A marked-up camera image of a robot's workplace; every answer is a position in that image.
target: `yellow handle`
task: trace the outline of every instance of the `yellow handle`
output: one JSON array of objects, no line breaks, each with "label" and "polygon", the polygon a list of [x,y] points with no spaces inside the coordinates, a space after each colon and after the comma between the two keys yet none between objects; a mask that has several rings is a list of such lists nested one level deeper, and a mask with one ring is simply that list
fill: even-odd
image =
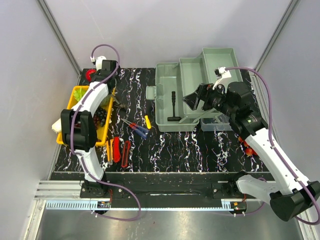
[{"label": "yellow handle", "polygon": [[114,146],[114,139],[110,139],[110,159],[111,159],[111,161],[114,160],[114,152],[112,150],[113,146]]},{"label": "yellow handle", "polygon": [[145,116],[144,116],[144,119],[145,119],[146,127],[147,127],[148,129],[151,129],[151,123],[150,123],[150,120],[149,120],[148,115],[145,115]]},{"label": "yellow handle", "polygon": [[105,148],[106,148],[106,155],[108,157],[108,162],[110,162],[111,161],[111,157],[110,157],[109,141],[106,141]]}]

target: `white object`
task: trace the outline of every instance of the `white object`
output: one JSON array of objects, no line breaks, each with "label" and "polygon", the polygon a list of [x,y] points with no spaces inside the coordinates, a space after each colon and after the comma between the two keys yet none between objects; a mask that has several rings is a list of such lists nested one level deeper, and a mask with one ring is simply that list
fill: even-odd
[{"label": "white object", "polygon": [[[101,101],[109,94],[108,86],[104,83],[99,85],[96,89],[94,89],[94,87],[99,83],[100,82],[96,82],[96,81],[91,82],[89,85],[89,89],[85,92],[84,96],[80,99],[80,101],[72,107],[72,110],[76,111],[78,107],[81,106],[79,112],[89,111],[93,117]],[[98,157],[96,154],[96,148],[95,147],[90,148],[89,152],[85,152],[84,150],[78,150],[78,149],[75,149],[74,151],[76,153],[80,153],[83,156],[84,164],[88,170],[88,172],[84,171],[84,178],[90,182],[95,182],[95,180],[89,176],[89,173],[90,173],[96,179],[101,180],[104,175],[104,171],[99,164]],[[82,157],[79,155],[77,155],[77,157],[84,170],[85,168],[83,166],[83,162],[81,159]]]},{"label": "white object", "polygon": [[84,170],[84,178],[88,180],[89,182],[95,182],[96,180],[92,179],[89,176],[89,173],[94,176],[96,179],[101,180],[104,175],[104,170],[100,166],[97,153],[96,153],[96,147],[90,148],[88,152],[84,150],[74,150],[76,153],[80,153],[82,156],[77,155],[79,162],[81,163],[82,169],[84,170],[85,167],[83,166],[83,163],[85,164],[88,172]]},{"label": "white object", "polygon": [[231,78],[231,73],[229,70],[226,71],[226,67],[222,66],[218,68],[219,73],[221,74],[221,77],[214,83],[213,89],[215,89],[219,84],[222,84],[222,81],[224,79]]},{"label": "white object", "polygon": [[[85,92],[80,101],[72,107],[72,110],[75,111],[79,106],[81,106],[79,112],[89,111],[93,117],[101,101],[109,94],[108,86],[106,84],[101,84],[96,89],[94,89],[94,87],[99,83],[100,82],[97,81],[91,82],[89,85],[89,89]],[[82,100],[89,92],[91,93],[83,104]]]},{"label": "white object", "polygon": [[[283,195],[289,195],[293,193],[294,189],[298,191],[302,189],[302,186],[296,181],[295,177],[289,172],[277,153],[271,147],[267,129],[263,128],[258,130],[256,135],[248,136],[245,141],[261,158],[274,177],[276,183],[267,183],[255,179],[250,175],[245,175],[236,181],[236,185],[240,192],[243,194],[249,194],[267,204],[270,204],[270,193],[280,191]],[[275,140],[273,140],[273,142],[274,146],[278,149],[289,166],[298,175],[299,181],[302,181],[303,184],[307,186],[309,179],[297,169],[278,143]]]},{"label": "white object", "polygon": [[98,56],[98,57],[96,58],[95,68],[96,68],[97,71],[100,70],[100,69],[102,69],[102,61],[103,61],[103,60],[107,60],[105,56]]},{"label": "white object", "polygon": [[52,124],[51,129],[55,131],[56,134],[61,132],[61,118],[59,118],[54,124]]}]

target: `metal floor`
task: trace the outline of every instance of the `metal floor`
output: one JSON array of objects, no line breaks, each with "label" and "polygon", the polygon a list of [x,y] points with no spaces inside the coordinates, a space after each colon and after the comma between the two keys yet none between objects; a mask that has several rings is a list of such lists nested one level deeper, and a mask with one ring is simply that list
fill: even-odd
[{"label": "metal floor", "polygon": [[[258,208],[257,202],[249,202]],[[130,218],[135,212],[106,215]],[[95,218],[88,211],[44,210],[37,240],[302,240],[296,220],[278,219],[269,206],[247,217],[199,211],[148,211],[134,222]]]}]

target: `tool tray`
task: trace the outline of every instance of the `tool tray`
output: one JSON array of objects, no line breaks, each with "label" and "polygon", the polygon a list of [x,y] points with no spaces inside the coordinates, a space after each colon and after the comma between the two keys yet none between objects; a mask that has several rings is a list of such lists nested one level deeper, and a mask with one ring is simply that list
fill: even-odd
[{"label": "tool tray", "polygon": [[[184,102],[179,64],[158,63],[155,86],[146,87],[146,99],[155,101],[155,123],[160,132],[191,132],[199,123],[184,114]],[[175,116],[181,121],[168,121],[173,116],[172,91],[175,91]]]},{"label": "tool tray", "polygon": [[[69,103],[68,103],[66,109],[71,109],[74,105],[76,105],[78,103],[78,101],[74,98],[74,92],[80,88],[87,91],[89,86],[75,86],[72,90],[72,93],[71,93],[71,96],[69,99]],[[110,122],[110,118],[111,118],[111,113],[112,113],[113,101],[114,101],[113,98],[110,97],[109,104],[102,107],[104,110],[107,111],[107,115],[106,115],[105,125],[103,127],[98,126],[98,129],[96,130],[97,139],[100,140],[95,143],[96,147],[106,145],[106,139],[107,139],[107,133],[108,133],[108,127],[109,127],[109,122]],[[59,132],[58,136],[56,137],[56,142],[61,145],[64,144],[64,142],[62,140],[62,133],[61,132]]]}]

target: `black handle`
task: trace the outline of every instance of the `black handle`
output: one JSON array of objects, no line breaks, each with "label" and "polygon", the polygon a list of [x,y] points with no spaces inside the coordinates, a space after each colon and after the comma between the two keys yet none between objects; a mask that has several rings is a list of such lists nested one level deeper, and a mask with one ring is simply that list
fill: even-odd
[{"label": "black handle", "polygon": [[173,117],[176,116],[175,106],[176,106],[176,92],[171,92],[171,98],[172,98],[172,107],[173,107]]}]

